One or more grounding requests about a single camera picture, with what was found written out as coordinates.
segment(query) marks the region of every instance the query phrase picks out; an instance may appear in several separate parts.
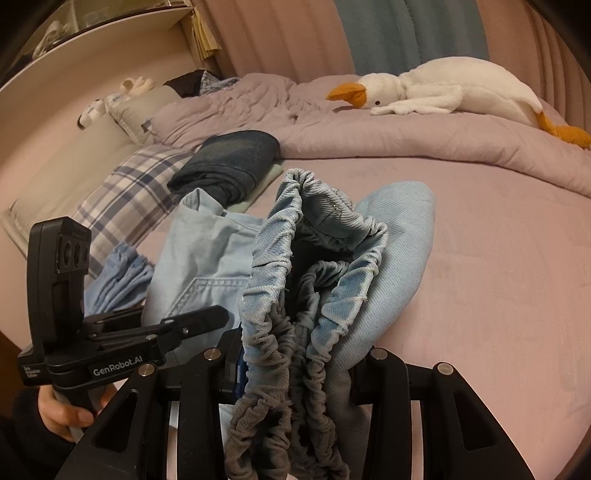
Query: white goose plush toy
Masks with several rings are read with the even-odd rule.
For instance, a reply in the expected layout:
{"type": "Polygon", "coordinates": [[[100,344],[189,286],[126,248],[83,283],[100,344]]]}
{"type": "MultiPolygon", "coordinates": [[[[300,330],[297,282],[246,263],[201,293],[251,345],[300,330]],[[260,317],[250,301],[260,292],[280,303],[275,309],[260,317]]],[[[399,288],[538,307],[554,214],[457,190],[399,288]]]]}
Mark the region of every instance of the white goose plush toy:
{"type": "Polygon", "coordinates": [[[327,100],[345,100],[371,115],[453,111],[495,115],[541,128],[565,142],[591,146],[591,135],[578,127],[557,127],[525,83],[500,65],[472,57],[435,59],[399,76],[370,73],[345,83],[327,100]]]}

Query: lavender comforter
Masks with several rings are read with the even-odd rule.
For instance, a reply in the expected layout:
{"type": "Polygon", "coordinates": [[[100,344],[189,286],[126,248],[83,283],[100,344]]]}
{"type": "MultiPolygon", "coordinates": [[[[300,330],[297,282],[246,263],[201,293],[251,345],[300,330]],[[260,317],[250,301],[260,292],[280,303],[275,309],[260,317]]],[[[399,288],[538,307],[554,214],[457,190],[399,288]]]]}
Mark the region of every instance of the lavender comforter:
{"type": "MultiPolygon", "coordinates": [[[[490,115],[370,116],[324,100],[354,75],[295,84],[253,73],[233,87],[166,106],[152,119],[159,142],[195,150],[211,135],[257,129],[284,158],[428,157],[515,170],[591,197],[591,153],[541,130],[490,115]]],[[[548,106],[547,113],[564,124],[548,106]]]]}

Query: pillow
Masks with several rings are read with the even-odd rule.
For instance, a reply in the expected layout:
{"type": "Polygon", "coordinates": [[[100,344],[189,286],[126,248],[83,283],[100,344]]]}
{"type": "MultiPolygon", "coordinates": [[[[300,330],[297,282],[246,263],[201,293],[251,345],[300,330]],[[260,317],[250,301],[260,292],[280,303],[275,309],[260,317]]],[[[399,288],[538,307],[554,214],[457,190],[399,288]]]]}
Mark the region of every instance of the pillow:
{"type": "Polygon", "coordinates": [[[41,168],[0,216],[0,225],[27,256],[33,224],[72,216],[105,177],[137,149],[121,127],[104,115],[41,168]]]}
{"type": "Polygon", "coordinates": [[[193,153],[151,145],[131,155],[80,205],[73,219],[92,231],[89,274],[96,278],[121,242],[136,247],[178,203],[166,184],[193,153]]]}
{"type": "Polygon", "coordinates": [[[149,92],[119,103],[109,110],[111,116],[127,132],[130,139],[143,145],[149,133],[144,131],[142,124],[152,118],[163,106],[176,102],[180,97],[169,86],[156,87],[149,92]]]}

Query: pink curtain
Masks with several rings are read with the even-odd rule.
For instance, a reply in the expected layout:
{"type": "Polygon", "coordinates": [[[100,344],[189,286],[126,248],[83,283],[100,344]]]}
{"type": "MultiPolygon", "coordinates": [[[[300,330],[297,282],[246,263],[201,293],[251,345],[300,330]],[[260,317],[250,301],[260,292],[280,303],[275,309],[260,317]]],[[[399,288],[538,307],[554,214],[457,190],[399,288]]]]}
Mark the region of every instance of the pink curtain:
{"type": "Polygon", "coordinates": [[[194,0],[223,44],[224,74],[275,73],[296,82],[354,73],[332,0],[194,0]]]}
{"type": "Polygon", "coordinates": [[[476,0],[491,61],[553,105],[570,125],[591,131],[591,83],[556,30],[525,0],[476,0]]]}

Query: plaid pillowcase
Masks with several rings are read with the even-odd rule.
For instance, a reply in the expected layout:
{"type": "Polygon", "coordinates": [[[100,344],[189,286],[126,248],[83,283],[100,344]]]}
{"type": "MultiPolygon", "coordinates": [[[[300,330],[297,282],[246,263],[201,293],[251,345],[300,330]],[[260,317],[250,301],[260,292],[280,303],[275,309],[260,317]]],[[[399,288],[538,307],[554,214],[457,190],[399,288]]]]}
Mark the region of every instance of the plaid pillowcase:
{"type": "Polygon", "coordinates": [[[164,145],[142,148],[80,205],[74,220],[92,231],[92,278],[118,244],[137,246],[174,209],[180,198],[166,184],[192,155],[164,145]]]}

